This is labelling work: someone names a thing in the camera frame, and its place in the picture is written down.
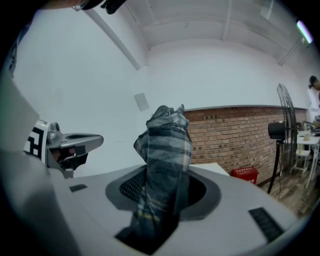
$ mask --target light fixture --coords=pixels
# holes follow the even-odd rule
[[[309,32],[309,30],[307,29],[306,25],[301,20],[299,20],[296,23],[296,25],[297,25],[298,29],[300,30],[300,32],[303,34],[306,41],[310,44],[314,40],[314,38],[311,35],[311,33]]]

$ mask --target fan stand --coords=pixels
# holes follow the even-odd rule
[[[277,175],[277,169],[278,169],[278,163],[279,163],[279,156],[280,156],[280,145],[283,144],[284,141],[282,139],[277,139],[276,140],[276,150],[275,150],[275,160],[274,160],[274,168],[273,168],[273,173],[270,181],[270,185],[268,188],[267,193],[270,194],[272,186],[274,185],[274,181]]]

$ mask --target white ceiling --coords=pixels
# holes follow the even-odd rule
[[[150,48],[178,40],[222,40],[227,27],[226,41],[280,61],[301,36],[296,17],[277,0],[127,0],[125,4]]]

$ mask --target white chair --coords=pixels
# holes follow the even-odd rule
[[[293,169],[297,169],[302,171],[302,175],[303,175],[305,171],[308,169],[310,150],[297,150],[295,152],[295,155],[296,155],[295,165],[291,168],[290,173],[292,172]],[[299,157],[304,158],[303,168],[300,168],[297,166]]]

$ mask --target red crate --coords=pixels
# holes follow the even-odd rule
[[[231,171],[231,176],[256,184],[258,173],[259,172],[253,166],[251,166],[240,169],[233,169]]]

